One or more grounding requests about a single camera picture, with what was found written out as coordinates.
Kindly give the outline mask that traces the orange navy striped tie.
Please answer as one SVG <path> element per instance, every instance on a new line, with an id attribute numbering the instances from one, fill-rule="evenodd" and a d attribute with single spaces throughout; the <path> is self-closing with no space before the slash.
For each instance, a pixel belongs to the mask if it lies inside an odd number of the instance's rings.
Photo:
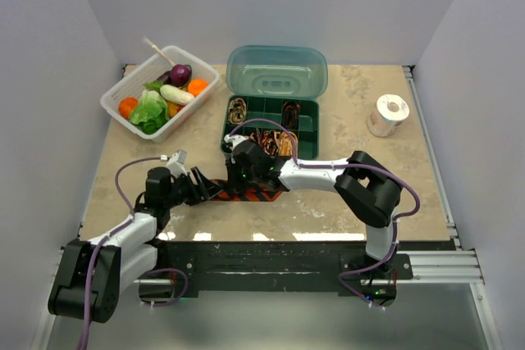
<path id="1" fill-rule="evenodd" d="M 212 180 L 221 188 L 221 192 L 212 198 L 212 201 L 222 202 L 273 202 L 277 200 L 282 191 L 270 191 L 254 184 L 242 193 L 237 193 L 226 180 Z"/>

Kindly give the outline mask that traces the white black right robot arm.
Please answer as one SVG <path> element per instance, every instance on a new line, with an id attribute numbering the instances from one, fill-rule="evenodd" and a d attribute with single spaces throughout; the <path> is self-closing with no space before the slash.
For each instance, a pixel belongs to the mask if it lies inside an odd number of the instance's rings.
<path id="1" fill-rule="evenodd" d="M 272 157 L 241 135 L 226 136 L 224 144 L 231 150 L 226 168 L 235 192 L 307 189 L 336 193 L 366 225 L 368 274 L 382 279 L 394 270 L 396 229 L 392 216 L 399 205 L 402 186 L 371 156 L 356 151 L 349 158 L 335 161 Z"/>

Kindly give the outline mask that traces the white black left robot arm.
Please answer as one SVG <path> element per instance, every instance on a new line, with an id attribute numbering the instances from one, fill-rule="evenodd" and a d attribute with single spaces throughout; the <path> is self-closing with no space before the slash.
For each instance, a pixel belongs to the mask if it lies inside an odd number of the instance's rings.
<path id="1" fill-rule="evenodd" d="M 158 251 L 155 238 L 166 226 L 172 208 L 206 202 L 222 192 L 224 184 L 209 180 L 198 168 L 173 175 L 166 167 L 150 170 L 145 190 L 131 213 L 115 228 L 93 239 L 74 239 L 63 250 L 48 298 L 55 316 L 105 323 L 116 310 L 121 293 L 135 280 L 187 275 L 170 267 L 167 254 Z"/>

